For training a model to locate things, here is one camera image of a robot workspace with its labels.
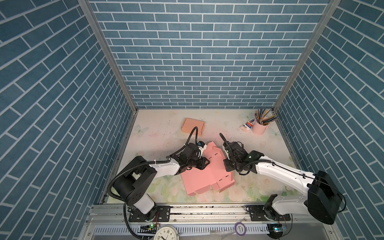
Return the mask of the pink paper box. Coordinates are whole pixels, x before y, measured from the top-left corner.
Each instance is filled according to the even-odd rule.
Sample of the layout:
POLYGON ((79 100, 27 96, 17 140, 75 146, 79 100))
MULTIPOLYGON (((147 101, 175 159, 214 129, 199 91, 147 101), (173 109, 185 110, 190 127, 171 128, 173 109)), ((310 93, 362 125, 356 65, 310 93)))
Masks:
POLYGON ((207 145, 204 150, 205 157, 210 161, 204 170, 193 168, 181 174, 187 195, 203 194, 209 190, 219 191, 232 187, 235 184, 234 173, 227 172, 222 149, 214 142, 207 145))

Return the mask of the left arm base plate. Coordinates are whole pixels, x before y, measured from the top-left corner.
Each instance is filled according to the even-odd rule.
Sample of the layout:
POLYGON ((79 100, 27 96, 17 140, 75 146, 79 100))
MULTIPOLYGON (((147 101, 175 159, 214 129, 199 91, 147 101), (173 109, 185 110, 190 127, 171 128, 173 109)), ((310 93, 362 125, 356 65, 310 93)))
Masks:
POLYGON ((171 213, 170 206, 155 205, 147 214, 143 214, 139 209, 134 209, 129 216, 129 221, 139 222, 169 222, 171 213))

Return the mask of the orange paper box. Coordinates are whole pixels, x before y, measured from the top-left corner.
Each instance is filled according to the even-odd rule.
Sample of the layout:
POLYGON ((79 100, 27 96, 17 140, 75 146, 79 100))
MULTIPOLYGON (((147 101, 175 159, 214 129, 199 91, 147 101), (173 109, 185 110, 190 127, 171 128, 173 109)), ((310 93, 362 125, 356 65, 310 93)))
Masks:
POLYGON ((191 118, 185 118, 185 121, 181 127, 183 133, 190 133, 194 127, 198 128, 198 136, 201 137, 205 127, 205 122, 200 120, 195 120, 191 118))

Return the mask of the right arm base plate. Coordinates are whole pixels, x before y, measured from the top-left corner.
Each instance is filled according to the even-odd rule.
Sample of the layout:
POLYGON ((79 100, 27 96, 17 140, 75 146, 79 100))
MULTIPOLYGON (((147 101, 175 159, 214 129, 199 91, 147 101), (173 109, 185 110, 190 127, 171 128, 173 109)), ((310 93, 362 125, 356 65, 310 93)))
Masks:
POLYGON ((245 210, 250 214, 251 221, 290 221, 291 215, 280 215, 271 206, 248 205, 245 210))

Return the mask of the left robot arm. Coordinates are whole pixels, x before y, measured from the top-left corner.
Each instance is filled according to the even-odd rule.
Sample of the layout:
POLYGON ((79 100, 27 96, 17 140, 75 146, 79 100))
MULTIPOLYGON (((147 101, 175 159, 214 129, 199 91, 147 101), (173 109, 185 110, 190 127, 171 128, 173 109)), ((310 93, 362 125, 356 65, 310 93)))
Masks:
POLYGON ((203 156, 206 145, 198 141, 198 130, 194 127, 186 143, 165 160, 147 161, 142 156, 135 157, 109 182, 108 195, 153 219, 157 205, 146 191, 154 179, 180 175, 191 169, 204 170, 210 164, 203 156))

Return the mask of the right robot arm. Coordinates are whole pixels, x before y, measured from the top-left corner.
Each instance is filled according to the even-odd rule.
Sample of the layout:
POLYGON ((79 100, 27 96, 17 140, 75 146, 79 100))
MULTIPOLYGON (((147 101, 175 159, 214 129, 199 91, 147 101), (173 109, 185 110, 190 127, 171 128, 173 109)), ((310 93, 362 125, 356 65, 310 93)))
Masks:
POLYGON ((242 144, 229 142, 223 134, 226 171, 236 171, 245 176, 249 173, 272 178, 299 192, 298 196, 272 194, 263 206, 266 219, 276 221, 286 215, 311 215, 319 222, 334 224, 337 214, 346 205, 344 195, 332 178, 323 171, 305 172, 279 163, 258 151, 247 152, 242 144))

